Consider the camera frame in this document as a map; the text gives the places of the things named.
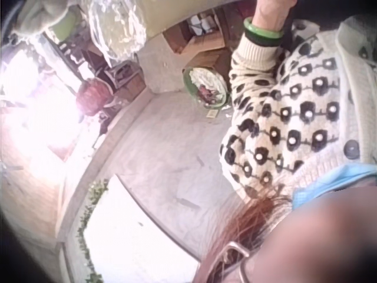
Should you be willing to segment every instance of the bangle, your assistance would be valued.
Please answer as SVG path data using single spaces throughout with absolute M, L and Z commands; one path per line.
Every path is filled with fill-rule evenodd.
M 260 35 L 261 37 L 271 38 L 271 39 L 274 39 L 274 40 L 283 37 L 283 34 L 284 34 L 283 31 L 276 32 L 276 31 L 268 31 L 268 30 L 263 29 L 263 28 L 258 28 L 258 27 L 256 27 L 255 25 L 252 24 L 252 19 L 253 19 L 253 17 L 248 17 L 243 22 L 245 28 L 248 31 L 251 31 L 254 34 Z

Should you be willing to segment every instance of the white knit sweater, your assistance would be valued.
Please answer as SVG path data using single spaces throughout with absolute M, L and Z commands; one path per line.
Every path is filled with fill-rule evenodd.
M 294 35 L 307 40 L 282 63 L 280 48 L 242 38 L 230 72 L 232 126 L 220 148 L 241 198 L 291 196 L 345 163 L 377 163 L 376 31 L 360 26 L 350 19 L 318 32 L 296 22 Z

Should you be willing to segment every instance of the green plant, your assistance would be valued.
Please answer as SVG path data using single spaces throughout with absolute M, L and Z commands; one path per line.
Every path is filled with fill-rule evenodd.
M 108 180 L 105 179 L 99 182 L 93 182 L 89 187 L 89 201 L 90 204 L 85 206 L 84 214 L 82 215 L 80 222 L 81 225 L 77 230 L 78 243 L 80 245 L 80 250 L 84 253 L 85 259 L 87 260 L 87 267 L 90 270 L 89 278 L 86 279 L 86 283 L 104 283 L 101 274 L 96 273 L 93 262 L 90 258 L 90 251 L 88 249 L 87 243 L 84 238 L 84 231 L 88 225 L 90 216 L 92 215 L 95 206 L 98 201 L 100 201 L 102 194 L 108 190 Z

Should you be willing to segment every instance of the white sheet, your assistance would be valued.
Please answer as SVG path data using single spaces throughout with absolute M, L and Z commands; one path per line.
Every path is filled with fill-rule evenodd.
M 191 282 L 198 262 L 145 215 L 118 177 L 108 187 L 84 231 L 105 283 Z

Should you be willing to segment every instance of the cloth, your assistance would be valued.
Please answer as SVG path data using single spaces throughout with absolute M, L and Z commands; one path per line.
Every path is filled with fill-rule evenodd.
M 377 175 L 377 166 L 374 164 L 351 163 L 335 168 L 308 187 L 295 191 L 292 208 L 296 209 L 325 193 L 347 187 L 372 175 Z
M 292 196 L 337 167 L 377 163 L 376 52 L 369 35 L 376 25 L 365 34 L 356 22 L 319 32 L 295 21 L 298 46 L 282 62 L 287 52 L 243 36 L 232 56 L 234 115 L 220 161 L 245 201 L 266 191 Z

